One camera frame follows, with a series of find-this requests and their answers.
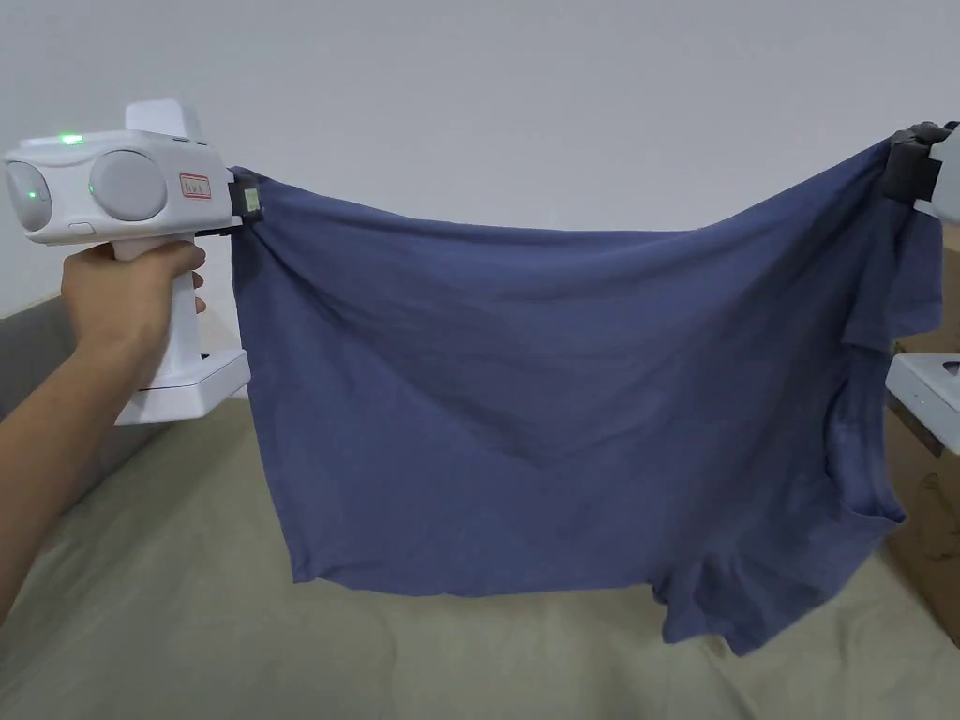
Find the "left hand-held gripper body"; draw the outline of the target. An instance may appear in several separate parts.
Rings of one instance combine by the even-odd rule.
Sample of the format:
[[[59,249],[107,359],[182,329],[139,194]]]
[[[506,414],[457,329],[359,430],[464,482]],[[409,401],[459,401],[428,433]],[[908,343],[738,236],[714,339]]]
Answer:
[[[119,261],[199,235],[236,233],[219,154],[178,99],[130,104],[111,131],[29,139],[4,157],[11,205],[45,246],[110,242]],[[157,373],[118,417],[121,426],[200,418],[250,377],[247,355],[201,349],[195,291],[173,284],[168,343]]]

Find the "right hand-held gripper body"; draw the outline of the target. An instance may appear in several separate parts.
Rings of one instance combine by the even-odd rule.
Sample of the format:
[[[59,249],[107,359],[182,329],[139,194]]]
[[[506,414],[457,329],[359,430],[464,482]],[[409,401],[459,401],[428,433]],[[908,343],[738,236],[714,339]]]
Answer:
[[[959,223],[959,139],[952,132],[936,144],[931,157],[941,160],[930,202],[902,202],[913,210],[948,225]],[[890,394],[937,439],[959,437],[958,355],[902,352],[893,360],[886,379]]]

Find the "person's left hand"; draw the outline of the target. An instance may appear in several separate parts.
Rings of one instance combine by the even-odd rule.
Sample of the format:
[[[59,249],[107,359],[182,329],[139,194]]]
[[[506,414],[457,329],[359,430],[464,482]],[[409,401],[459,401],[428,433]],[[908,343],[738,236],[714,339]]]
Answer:
[[[115,365],[145,384],[166,352],[173,315],[173,284],[203,285],[205,251],[186,241],[119,261],[108,244],[66,258],[61,294],[77,349]]]

